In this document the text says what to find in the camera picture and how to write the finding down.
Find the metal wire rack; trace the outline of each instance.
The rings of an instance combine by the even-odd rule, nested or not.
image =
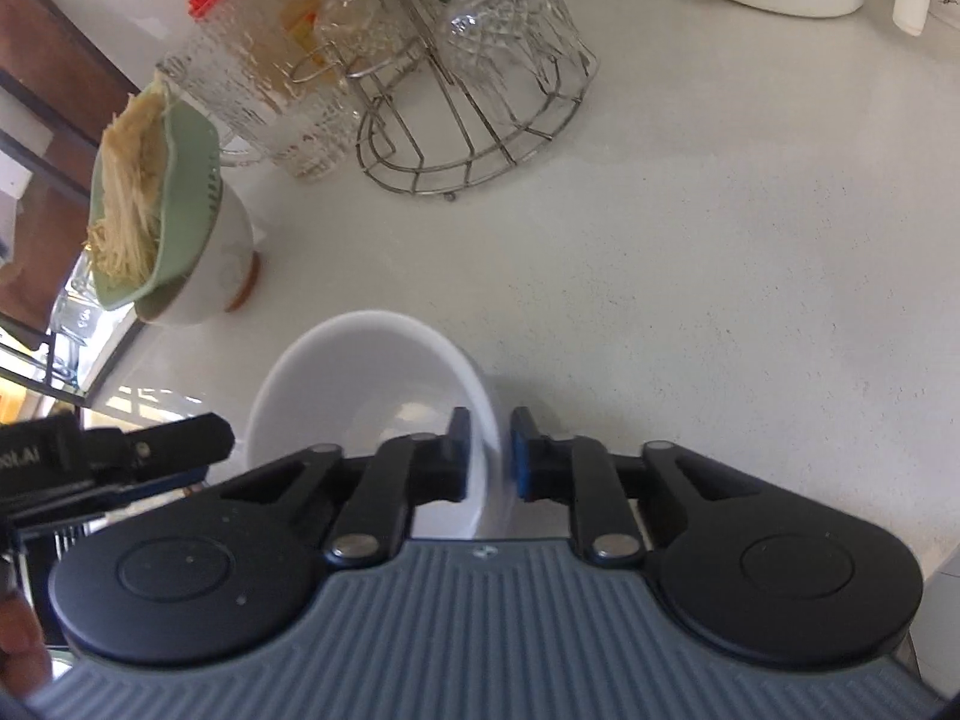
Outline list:
[[[384,189],[453,200],[458,191],[531,159],[580,109],[597,70],[596,57],[586,49],[579,63],[551,58],[548,79],[530,83],[527,77],[530,88],[522,104],[501,98],[496,107],[508,115],[495,116],[490,100],[440,60],[418,0],[397,1],[416,34],[389,59],[358,68],[333,43],[317,50],[339,65],[361,103],[357,161]],[[291,70],[292,81],[304,83],[323,72],[304,76],[312,56]]]

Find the logo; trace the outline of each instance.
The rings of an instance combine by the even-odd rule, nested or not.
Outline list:
[[[0,470],[25,469],[27,466],[40,464],[40,450],[35,446],[28,446],[21,451],[16,449],[0,455]]]

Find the bowl rim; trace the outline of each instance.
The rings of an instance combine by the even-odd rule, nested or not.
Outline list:
[[[487,465],[483,497],[473,519],[473,537],[490,538],[495,536],[496,532],[503,530],[505,527],[505,523],[498,520],[509,515],[510,506],[506,501],[497,499],[498,493],[494,493],[497,497],[491,498],[491,492],[506,488],[504,490],[505,496],[509,496],[510,490],[506,483],[504,466],[504,434],[500,420],[497,418],[491,393],[488,391],[477,367],[459,346],[456,346],[439,330],[435,330],[419,319],[414,319],[414,317],[409,317],[406,314],[381,309],[364,309],[347,314],[338,314],[310,328],[294,343],[291,343],[274,362],[253,399],[245,435],[245,443],[248,449],[251,446],[254,426],[260,420],[260,414],[265,408],[267,393],[277,387],[284,375],[282,371],[286,370],[291,360],[296,359],[296,356],[306,349],[328,338],[356,330],[371,329],[389,330],[397,333],[397,335],[409,338],[411,341],[422,343],[449,367],[464,387],[470,400],[470,417],[474,420],[477,434],[483,445],[482,447],[472,447],[470,454],[475,458],[478,450],[482,450],[481,454]],[[254,467],[251,466],[250,456],[246,457],[246,465],[248,470]]]

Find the green bowl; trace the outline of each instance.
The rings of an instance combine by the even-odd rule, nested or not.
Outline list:
[[[160,189],[160,241],[150,278],[139,286],[114,281],[93,268],[100,304],[112,311],[189,273],[203,251],[220,202],[220,142],[203,114],[182,100],[163,118],[167,169]],[[104,215],[100,153],[90,183],[90,223]]]

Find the white table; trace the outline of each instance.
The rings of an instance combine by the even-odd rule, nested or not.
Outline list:
[[[893,0],[828,22],[567,1],[601,69],[552,148],[455,203],[354,165],[229,176],[264,233],[253,297],[144,333],[104,400],[145,388],[242,435],[291,341],[393,309],[548,427],[678,440],[875,520],[933,570],[960,538],[960,33],[910,39]]]

